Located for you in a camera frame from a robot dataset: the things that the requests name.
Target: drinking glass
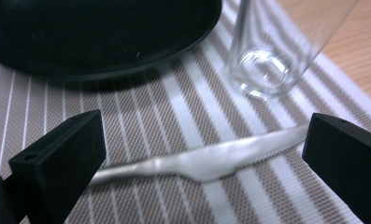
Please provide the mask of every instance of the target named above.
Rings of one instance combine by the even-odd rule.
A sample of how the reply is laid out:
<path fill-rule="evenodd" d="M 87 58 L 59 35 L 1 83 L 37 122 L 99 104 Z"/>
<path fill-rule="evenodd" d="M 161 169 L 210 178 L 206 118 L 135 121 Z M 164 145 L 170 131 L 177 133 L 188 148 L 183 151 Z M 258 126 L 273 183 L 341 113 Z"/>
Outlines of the drinking glass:
<path fill-rule="evenodd" d="M 358 0 L 241 0 L 226 75 L 262 99 L 288 93 Z"/>

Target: striped placemat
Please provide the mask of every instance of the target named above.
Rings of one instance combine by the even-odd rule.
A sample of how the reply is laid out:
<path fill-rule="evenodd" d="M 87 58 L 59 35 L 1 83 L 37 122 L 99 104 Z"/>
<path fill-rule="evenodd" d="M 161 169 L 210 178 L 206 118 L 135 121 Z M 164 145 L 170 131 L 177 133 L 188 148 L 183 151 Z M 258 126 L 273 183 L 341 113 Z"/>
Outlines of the striped placemat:
<path fill-rule="evenodd" d="M 313 112 L 371 132 L 371 100 L 324 55 L 288 96 L 263 102 L 234 91 L 223 65 L 238 2 L 222 3 L 219 23 L 199 46 L 136 77 L 53 82 L 0 64 L 0 175 L 8 177 L 8 159 L 44 133 L 97 108 L 104 165 L 306 124 Z M 87 189 L 65 223 L 359 223 L 302 161 L 302 148 L 204 184 L 171 175 Z"/>

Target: black plate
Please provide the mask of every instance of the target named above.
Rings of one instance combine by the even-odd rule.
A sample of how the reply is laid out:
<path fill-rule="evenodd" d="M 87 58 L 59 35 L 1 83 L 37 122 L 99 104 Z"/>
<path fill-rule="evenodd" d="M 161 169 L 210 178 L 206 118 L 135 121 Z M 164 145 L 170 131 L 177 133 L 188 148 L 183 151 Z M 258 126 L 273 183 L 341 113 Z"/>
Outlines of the black plate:
<path fill-rule="evenodd" d="M 200 42 L 221 0 L 0 0 L 0 62 L 54 79 L 119 77 Z"/>

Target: table surface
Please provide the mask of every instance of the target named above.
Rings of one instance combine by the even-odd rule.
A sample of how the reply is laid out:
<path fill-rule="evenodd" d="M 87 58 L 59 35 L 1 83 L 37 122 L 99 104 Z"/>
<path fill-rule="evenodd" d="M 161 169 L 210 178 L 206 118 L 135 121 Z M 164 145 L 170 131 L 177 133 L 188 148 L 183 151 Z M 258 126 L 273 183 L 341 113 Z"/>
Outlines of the table surface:
<path fill-rule="evenodd" d="M 371 97 L 371 0 L 358 3 L 323 51 Z"/>

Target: silver knife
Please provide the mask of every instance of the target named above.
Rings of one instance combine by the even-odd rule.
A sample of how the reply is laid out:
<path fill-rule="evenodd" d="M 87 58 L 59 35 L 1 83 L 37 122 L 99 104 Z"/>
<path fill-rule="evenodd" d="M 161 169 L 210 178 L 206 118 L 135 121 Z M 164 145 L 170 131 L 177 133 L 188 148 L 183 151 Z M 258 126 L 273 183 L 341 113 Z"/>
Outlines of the silver knife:
<path fill-rule="evenodd" d="M 200 182 L 213 180 L 229 175 L 236 167 L 266 159 L 303 142 L 307 127 L 304 125 L 175 155 L 114 165 L 99 170 L 89 187 L 126 177 L 151 175 L 182 175 Z"/>

